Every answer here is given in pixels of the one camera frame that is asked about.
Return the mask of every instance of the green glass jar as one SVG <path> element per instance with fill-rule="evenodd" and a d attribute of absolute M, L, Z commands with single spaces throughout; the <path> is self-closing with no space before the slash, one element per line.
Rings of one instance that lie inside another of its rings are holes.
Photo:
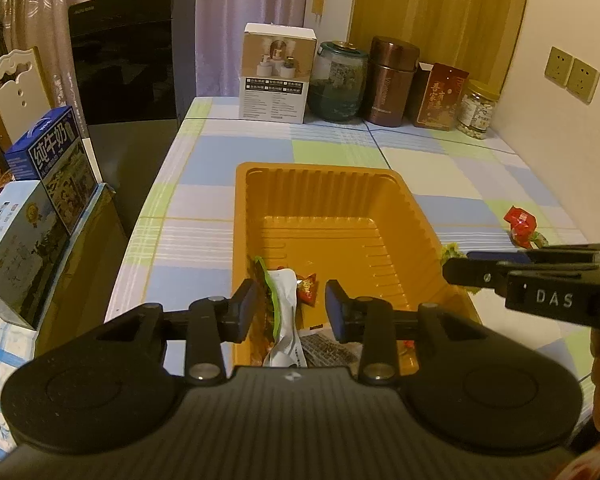
<path fill-rule="evenodd" d="M 350 43 L 321 43 L 309 83 L 309 110 L 327 121 L 354 117 L 365 89 L 367 59 L 366 52 Z"/>

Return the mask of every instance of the wall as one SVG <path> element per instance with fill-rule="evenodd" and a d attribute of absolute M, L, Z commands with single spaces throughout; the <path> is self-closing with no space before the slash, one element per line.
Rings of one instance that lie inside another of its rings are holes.
<path fill-rule="evenodd" d="M 600 82 L 586 105 L 544 77 L 552 46 L 600 71 L 600 0 L 528 0 L 494 127 L 600 242 Z"/>
<path fill-rule="evenodd" d="M 318 44 L 323 41 L 347 41 L 353 0 L 324 0 L 322 16 L 311 12 L 313 0 L 306 0 L 304 26 L 312 28 Z"/>

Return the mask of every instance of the glass jar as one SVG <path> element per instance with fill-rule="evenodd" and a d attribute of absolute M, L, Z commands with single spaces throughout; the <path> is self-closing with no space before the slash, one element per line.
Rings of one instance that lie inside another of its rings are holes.
<path fill-rule="evenodd" d="M 367 58 L 366 52 L 350 43 L 321 43 L 309 82 L 309 109 L 327 121 L 354 117 L 365 89 Z"/>
<path fill-rule="evenodd" d="M 475 79 L 469 79 L 460 103 L 458 130 L 475 139 L 486 138 L 499 98 L 499 92 Z"/>

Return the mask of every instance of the white chair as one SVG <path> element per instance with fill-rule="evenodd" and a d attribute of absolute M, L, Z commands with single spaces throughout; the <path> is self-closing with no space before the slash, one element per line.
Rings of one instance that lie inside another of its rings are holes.
<path fill-rule="evenodd" d="M 38 48 L 0 56 L 0 147 L 7 150 L 53 107 Z"/>

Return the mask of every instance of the small candy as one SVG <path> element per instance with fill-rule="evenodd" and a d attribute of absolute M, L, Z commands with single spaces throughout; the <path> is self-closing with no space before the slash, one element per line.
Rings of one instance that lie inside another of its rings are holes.
<path fill-rule="evenodd" d="M 298 276 L 298 299 L 307 305 L 314 306 L 315 297 L 318 292 L 318 285 L 315 281 L 315 274 L 306 278 Z"/>
<path fill-rule="evenodd" d="M 519 207 L 511 207 L 504 219 L 511 226 L 510 237 L 513 243 L 523 249 L 533 249 L 531 243 L 537 248 L 542 248 L 548 245 L 548 242 L 544 236 L 542 236 L 536 227 L 536 217 L 531 213 L 526 212 L 524 209 Z"/>

